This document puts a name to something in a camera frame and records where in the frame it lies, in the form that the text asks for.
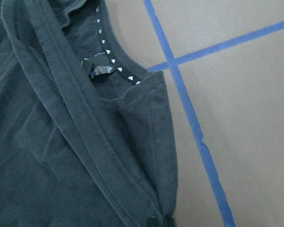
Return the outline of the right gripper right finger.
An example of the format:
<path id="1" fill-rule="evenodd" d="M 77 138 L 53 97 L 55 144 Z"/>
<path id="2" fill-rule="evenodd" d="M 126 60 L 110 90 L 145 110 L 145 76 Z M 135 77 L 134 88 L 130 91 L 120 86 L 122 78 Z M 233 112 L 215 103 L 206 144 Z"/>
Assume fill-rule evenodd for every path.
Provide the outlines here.
<path id="1" fill-rule="evenodd" d="M 175 221 L 172 217 L 166 216 L 164 218 L 164 224 L 163 227 L 175 227 Z"/>

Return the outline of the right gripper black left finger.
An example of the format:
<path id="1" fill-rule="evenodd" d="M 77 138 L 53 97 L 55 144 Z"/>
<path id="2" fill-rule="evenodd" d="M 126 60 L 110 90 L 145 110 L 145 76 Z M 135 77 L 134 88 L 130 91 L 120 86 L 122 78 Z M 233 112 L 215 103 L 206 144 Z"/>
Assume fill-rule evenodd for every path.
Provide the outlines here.
<path id="1" fill-rule="evenodd" d="M 160 221 L 158 217 L 153 216 L 148 218 L 148 227 L 160 227 Z"/>

